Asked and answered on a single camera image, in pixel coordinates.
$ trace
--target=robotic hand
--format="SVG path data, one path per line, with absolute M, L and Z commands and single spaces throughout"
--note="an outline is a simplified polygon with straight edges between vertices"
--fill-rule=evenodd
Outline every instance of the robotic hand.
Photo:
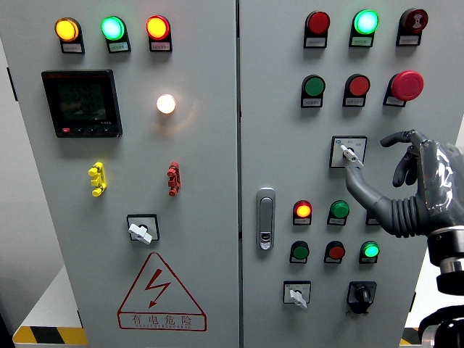
M 456 146 L 429 140 L 416 130 L 381 140 L 383 147 L 411 143 L 394 172 L 393 185 L 412 185 L 409 199 L 391 200 L 369 186 L 357 167 L 347 167 L 351 195 L 396 237 L 425 235 L 430 261 L 440 267 L 438 290 L 464 296 L 464 157 Z

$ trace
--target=glowing light bulb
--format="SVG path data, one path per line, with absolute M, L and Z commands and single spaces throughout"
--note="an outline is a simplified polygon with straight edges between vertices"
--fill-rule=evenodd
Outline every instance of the glowing light bulb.
M 170 94 L 163 94 L 157 100 L 157 108 L 163 114 L 170 114 L 175 109 L 175 99 Z

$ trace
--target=emergency stop button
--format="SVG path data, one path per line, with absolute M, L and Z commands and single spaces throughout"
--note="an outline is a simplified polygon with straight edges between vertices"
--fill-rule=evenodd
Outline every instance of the emergency stop button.
M 386 90 L 384 105 L 404 107 L 416 99 L 423 90 L 423 77 L 414 70 L 406 70 L 391 78 Z

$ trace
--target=gray metal panel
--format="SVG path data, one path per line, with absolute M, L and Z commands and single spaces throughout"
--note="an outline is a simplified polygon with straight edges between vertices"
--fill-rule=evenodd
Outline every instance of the gray metal panel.
M 239 344 L 235 1 L 2 1 L 0 35 L 90 347 Z M 151 53 L 146 19 L 164 15 L 173 53 Z M 108 54 L 100 22 L 121 17 L 131 53 Z M 54 24 L 81 25 L 85 55 L 60 51 Z M 41 72 L 112 69 L 124 134 L 54 135 Z M 156 99 L 172 94 L 173 115 Z M 91 195 L 102 161 L 108 189 Z M 182 188 L 168 196 L 167 169 Z M 125 217 L 155 213 L 160 240 L 129 241 Z M 158 252 L 207 316 L 206 332 L 121 330 L 117 311 L 144 261 Z M 169 289 L 160 297 L 175 303 Z
M 398 21 L 411 7 L 429 14 L 419 47 L 395 47 Z M 349 49 L 354 15 L 373 8 L 380 17 L 373 47 Z M 327 49 L 303 49 L 305 19 L 312 11 L 331 18 Z M 245 347 L 397 347 L 413 298 L 426 239 L 396 239 L 379 227 L 365 226 L 365 211 L 348 194 L 344 170 L 329 169 L 332 136 L 367 136 L 366 180 L 392 198 L 413 188 L 392 187 L 394 168 L 406 151 L 383 149 L 380 139 L 417 128 L 440 141 L 454 142 L 463 116 L 461 56 L 464 4 L 448 1 L 256 1 L 240 3 L 241 141 L 243 199 L 243 279 Z M 390 78 L 417 70 L 423 93 L 404 109 L 383 107 Z M 347 78 L 370 78 L 366 105 L 342 108 Z M 303 79 L 326 81 L 322 109 L 301 109 Z M 256 247 L 256 193 L 275 189 L 275 236 L 270 252 Z M 292 226 L 295 202 L 312 203 L 312 225 Z M 351 212 L 344 227 L 326 224 L 337 199 Z M 294 241 L 309 244 L 306 265 L 289 264 Z M 326 245 L 344 243 L 340 265 L 326 265 Z M 359 265 L 360 246 L 375 240 L 376 265 Z M 309 280 L 308 310 L 282 303 L 283 282 Z M 350 281 L 375 281 L 376 298 L 368 315 L 345 314 Z

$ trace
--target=warning triangle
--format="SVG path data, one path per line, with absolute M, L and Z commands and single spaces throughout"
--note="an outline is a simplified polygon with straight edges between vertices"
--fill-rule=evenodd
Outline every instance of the warning triangle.
M 206 331 L 201 307 L 157 252 L 146 259 L 120 309 L 120 328 Z

